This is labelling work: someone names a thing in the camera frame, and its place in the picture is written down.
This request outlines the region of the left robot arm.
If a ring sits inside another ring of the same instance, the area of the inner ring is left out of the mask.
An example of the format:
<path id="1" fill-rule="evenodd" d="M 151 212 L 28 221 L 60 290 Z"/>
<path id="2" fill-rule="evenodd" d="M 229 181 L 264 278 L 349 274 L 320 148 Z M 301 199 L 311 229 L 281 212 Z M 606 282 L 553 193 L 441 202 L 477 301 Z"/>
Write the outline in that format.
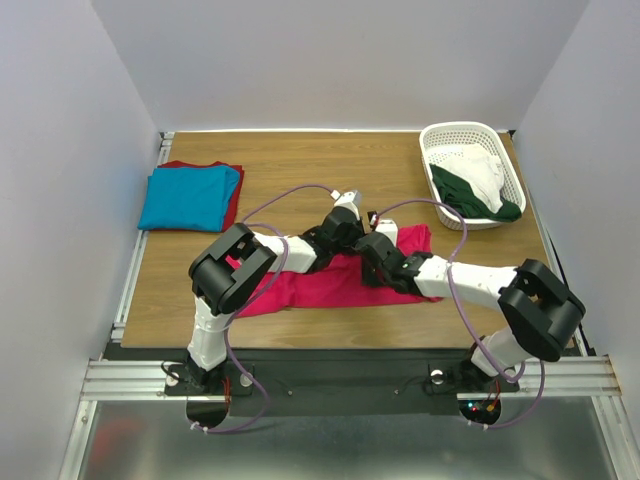
<path id="1" fill-rule="evenodd" d="M 299 236 L 262 235 L 236 223 L 191 264 L 196 312 L 187 347 L 188 382 L 199 393 L 215 392 L 227 358 L 229 321 L 264 292 L 278 273 L 310 274 L 326 268 L 364 236 L 352 202 L 336 203 L 323 222 Z"/>

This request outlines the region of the pink t-shirt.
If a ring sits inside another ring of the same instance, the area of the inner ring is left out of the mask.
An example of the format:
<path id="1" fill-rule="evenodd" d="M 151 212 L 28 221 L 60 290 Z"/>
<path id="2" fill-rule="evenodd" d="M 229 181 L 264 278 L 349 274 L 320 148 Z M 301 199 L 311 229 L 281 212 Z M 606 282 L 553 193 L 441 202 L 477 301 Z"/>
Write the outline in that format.
<path id="1" fill-rule="evenodd" d="M 283 272 L 240 317 L 275 313 L 287 308 L 355 308 L 421 303 L 420 295 L 400 294 L 390 287 L 362 283 L 362 259 L 339 254 L 316 273 Z"/>

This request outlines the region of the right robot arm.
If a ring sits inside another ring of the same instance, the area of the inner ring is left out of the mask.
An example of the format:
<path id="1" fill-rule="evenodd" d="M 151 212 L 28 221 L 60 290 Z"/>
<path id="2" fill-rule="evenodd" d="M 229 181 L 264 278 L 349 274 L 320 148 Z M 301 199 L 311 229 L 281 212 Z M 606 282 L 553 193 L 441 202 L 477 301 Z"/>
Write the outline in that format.
<path id="1" fill-rule="evenodd" d="M 460 378 L 472 390 L 484 389 L 497 376 L 515 383 L 517 377 L 507 371 L 530 358 L 558 361 L 586 313 L 582 301 L 538 260 L 498 268 L 428 252 L 405 255 L 378 232 L 358 240 L 354 250 L 363 259 L 365 277 L 397 293 L 450 297 L 457 309 L 468 302 L 503 314 L 507 326 L 484 338 L 463 319 L 474 347 L 460 366 Z"/>

